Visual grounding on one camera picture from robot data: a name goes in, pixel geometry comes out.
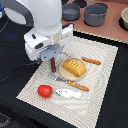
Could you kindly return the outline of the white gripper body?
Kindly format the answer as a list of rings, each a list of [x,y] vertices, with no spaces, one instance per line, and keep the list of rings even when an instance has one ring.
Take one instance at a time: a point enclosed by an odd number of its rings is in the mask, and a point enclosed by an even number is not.
[[[25,50],[31,61],[47,61],[62,52],[63,46],[72,41],[73,25],[67,23],[59,33],[48,37],[40,35],[32,28],[24,35]]]

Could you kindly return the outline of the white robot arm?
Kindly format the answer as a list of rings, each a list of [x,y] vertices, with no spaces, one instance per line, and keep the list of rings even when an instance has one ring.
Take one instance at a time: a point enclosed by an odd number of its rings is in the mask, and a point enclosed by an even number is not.
[[[73,25],[62,26],[61,0],[1,0],[1,5],[11,21],[32,26],[24,35],[31,61],[55,57],[72,40]]]

